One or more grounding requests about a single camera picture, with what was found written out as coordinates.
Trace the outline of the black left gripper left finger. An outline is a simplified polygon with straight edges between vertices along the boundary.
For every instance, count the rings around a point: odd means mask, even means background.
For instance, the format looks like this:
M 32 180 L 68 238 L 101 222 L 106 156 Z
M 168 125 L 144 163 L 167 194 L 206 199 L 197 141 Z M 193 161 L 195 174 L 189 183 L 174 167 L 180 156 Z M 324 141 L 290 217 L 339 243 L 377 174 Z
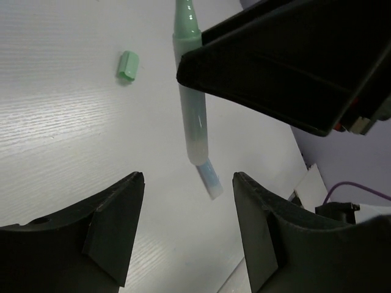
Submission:
M 118 292 L 144 197 L 134 172 L 67 208 L 1 228 L 2 292 Z

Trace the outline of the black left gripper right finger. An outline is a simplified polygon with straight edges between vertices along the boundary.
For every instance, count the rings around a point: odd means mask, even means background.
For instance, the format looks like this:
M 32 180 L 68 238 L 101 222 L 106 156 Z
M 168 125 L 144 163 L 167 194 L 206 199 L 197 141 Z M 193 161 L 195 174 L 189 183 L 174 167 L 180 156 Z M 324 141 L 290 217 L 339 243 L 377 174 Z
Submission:
M 252 292 L 389 292 L 390 216 L 316 215 L 243 172 L 233 193 Z

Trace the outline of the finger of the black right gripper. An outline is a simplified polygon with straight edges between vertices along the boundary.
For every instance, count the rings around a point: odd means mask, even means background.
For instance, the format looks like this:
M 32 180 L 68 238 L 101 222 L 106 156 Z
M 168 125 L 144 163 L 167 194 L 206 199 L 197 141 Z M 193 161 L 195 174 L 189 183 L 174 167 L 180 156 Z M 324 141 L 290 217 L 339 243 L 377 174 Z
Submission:
M 202 34 L 177 81 L 316 136 L 390 90 L 390 2 L 260 1 Z

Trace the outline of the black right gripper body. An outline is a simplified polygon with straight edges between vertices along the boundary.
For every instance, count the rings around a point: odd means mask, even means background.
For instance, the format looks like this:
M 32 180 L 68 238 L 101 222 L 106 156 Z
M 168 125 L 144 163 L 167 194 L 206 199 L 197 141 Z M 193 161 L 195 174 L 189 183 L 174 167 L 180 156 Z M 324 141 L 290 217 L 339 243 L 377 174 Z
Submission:
M 380 96 L 356 98 L 334 129 L 364 136 L 376 122 L 387 120 L 390 120 L 390 90 Z

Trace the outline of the blue highlighter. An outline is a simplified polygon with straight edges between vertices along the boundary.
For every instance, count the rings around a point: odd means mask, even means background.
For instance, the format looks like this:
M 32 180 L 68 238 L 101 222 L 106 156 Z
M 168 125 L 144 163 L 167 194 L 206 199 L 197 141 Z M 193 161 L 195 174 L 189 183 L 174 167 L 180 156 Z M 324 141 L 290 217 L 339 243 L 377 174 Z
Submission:
M 209 159 L 203 165 L 198 165 L 196 169 L 212 200 L 223 194 L 222 184 Z

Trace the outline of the green highlighter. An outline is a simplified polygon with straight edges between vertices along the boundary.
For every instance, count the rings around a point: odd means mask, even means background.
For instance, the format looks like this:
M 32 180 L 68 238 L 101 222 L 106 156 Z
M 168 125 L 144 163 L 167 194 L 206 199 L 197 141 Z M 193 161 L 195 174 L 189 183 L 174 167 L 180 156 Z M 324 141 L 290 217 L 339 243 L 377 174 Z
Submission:
M 176 66 L 187 52 L 202 46 L 202 33 L 192 1 L 175 2 L 173 45 Z M 199 166 L 208 159 L 205 94 L 179 85 L 186 149 L 190 163 Z

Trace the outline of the green highlighter cap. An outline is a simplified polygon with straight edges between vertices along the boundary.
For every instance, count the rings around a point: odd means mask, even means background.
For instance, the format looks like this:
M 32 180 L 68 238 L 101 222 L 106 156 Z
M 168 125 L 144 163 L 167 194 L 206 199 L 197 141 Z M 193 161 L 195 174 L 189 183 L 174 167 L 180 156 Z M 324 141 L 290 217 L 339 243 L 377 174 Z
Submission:
M 121 55 L 117 76 L 127 82 L 133 82 L 137 75 L 140 58 L 132 51 L 124 51 Z

